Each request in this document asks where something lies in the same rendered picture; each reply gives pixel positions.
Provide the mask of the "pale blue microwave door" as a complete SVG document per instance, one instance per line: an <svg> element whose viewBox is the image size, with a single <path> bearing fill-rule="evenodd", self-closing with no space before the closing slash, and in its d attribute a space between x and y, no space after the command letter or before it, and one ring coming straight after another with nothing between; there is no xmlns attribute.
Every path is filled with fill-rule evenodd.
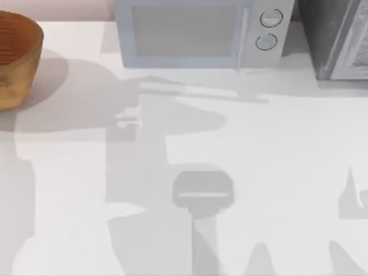
<svg viewBox="0 0 368 276"><path fill-rule="evenodd" d="M126 68L238 68L248 0L114 0Z"/></svg>

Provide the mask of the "microwave knob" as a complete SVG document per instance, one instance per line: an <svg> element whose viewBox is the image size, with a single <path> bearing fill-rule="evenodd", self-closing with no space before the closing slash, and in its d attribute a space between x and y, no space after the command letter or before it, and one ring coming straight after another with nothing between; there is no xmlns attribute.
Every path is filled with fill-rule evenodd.
<svg viewBox="0 0 368 276"><path fill-rule="evenodd" d="M260 23L266 28L273 28L283 20L283 14L278 9L266 10L260 16Z"/></svg>
<svg viewBox="0 0 368 276"><path fill-rule="evenodd" d="M273 49L278 43L278 39L274 34L268 33L262 36L259 36L256 39L255 45L257 49L261 51L269 51Z"/></svg>

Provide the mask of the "pale microwave oven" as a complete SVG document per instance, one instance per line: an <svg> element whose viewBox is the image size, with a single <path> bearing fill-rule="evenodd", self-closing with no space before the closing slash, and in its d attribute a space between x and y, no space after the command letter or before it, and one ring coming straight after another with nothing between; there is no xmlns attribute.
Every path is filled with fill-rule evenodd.
<svg viewBox="0 0 368 276"><path fill-rule="evenodd" d="M282 56L286 35L289 29L295 0L248 0L249 15L241 68L269 68L276 66ZM260 16L266 10L278 9L283 14L282 22L273 28L260 23ZM259 36L274 34L277 45L269 51L257 49L255 42Z"/></svg>

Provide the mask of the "brown wooden basket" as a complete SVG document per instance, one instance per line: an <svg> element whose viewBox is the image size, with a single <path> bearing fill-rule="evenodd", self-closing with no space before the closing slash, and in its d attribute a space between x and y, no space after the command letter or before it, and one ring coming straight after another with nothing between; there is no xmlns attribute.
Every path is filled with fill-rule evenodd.
<svg viewBox="0 0 368 276"><path fill-rule="evenodd" d="M0 10L0 111L27 99L43 50L40 25L22 14Z"/></svg>

